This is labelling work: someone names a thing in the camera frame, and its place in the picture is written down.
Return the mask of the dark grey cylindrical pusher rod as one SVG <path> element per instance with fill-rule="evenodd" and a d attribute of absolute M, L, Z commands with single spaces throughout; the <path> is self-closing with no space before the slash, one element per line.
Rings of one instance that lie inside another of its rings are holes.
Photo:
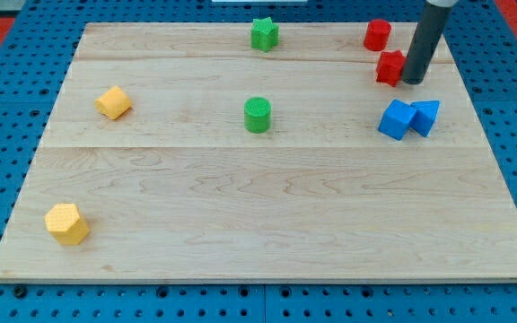
<path fill-rule="evenodd" d="M 425 1 L 402 70 L 404 83 L 417 85 L 425 79 L 451 10 L 452 0 Z"/>

